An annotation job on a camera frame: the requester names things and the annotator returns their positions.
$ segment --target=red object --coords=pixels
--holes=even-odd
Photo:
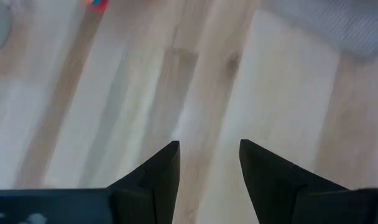
[[[108,8],[109,0],[102,0],[97,5],[91,5],[91,9],[95,12],[104,12]]]

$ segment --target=wooden floor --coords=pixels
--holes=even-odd
[[[378,187],[378,58],[257,0],[25,0],[0,51],[0,189],[104,187],[174,139],[175,223],[256,223],[239,140]]]

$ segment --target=black plastic part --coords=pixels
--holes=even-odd
[[[249,140],[239,157],[260,224],[378,224],[378,189],[350,191]]]
[[[172,223],[179,142],[105,189],[0,190],[0,223]]]

